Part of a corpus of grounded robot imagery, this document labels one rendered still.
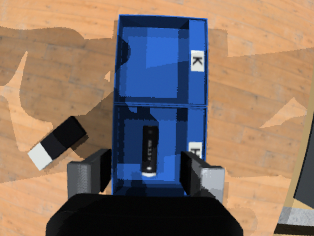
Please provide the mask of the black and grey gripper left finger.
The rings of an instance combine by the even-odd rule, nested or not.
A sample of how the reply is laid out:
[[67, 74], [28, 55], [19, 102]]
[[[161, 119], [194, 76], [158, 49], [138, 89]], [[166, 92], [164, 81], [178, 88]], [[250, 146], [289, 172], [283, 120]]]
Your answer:
[[111, 180], [112, 149], [96, 151], [82, 161], [67, 164], [68, 199], [79, 193], [103, 193]]

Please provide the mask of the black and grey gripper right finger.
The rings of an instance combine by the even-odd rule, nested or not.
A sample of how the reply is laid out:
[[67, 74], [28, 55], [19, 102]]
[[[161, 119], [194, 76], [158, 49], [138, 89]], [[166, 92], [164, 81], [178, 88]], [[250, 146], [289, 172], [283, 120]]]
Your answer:
[[181, 151], [179, 181], [191, 197], [211, 197], [223, 204], [225, 168], [211, 166], [191, 151]]

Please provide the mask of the black and white eraser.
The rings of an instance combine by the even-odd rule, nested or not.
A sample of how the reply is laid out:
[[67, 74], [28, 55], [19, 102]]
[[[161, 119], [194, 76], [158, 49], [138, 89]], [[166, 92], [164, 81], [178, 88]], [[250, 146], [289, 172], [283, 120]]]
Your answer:
[[70, 116], [27, 154], [41, 171], [86, 134], [75, 116]]

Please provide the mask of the blue rack of bins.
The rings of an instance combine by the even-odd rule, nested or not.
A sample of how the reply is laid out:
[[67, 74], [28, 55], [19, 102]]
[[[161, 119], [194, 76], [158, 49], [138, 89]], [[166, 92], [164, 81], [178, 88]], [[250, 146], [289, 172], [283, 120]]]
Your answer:
[[[191, 197], [180, 157], [206, 162], [208, 18], [119, 14], [113, 103], [112, 195]], [[146, 125], [158, 126], [152, 177], [142, 175]]]

